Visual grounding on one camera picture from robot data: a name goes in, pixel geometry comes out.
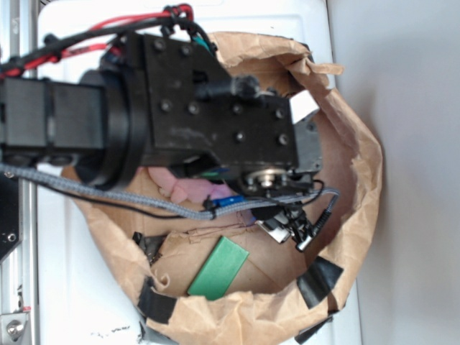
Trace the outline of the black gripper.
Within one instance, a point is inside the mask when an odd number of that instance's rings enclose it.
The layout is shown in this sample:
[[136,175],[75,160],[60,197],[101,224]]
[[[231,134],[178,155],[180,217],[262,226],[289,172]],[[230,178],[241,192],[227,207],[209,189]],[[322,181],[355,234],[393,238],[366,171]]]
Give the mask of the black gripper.
[[205,47],[130,34],[130,103],[146,134],[140,165],[177,178],[223,180],[247,196],[310,191],[321,170],[319,105],[308,90],[290,100],[253,75],[230,75]]

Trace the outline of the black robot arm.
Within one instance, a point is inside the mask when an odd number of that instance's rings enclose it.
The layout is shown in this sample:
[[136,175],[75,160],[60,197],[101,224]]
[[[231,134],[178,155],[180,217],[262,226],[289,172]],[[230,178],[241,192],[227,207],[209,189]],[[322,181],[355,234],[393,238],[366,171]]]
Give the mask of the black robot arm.
[[294,119],[286,98],[231,76],[196,43],[137,33],[79,83],[3,79],[1,161],[72,165],[101,190],[164,167],[249,196],[308,188],[322,168],[316,126]]

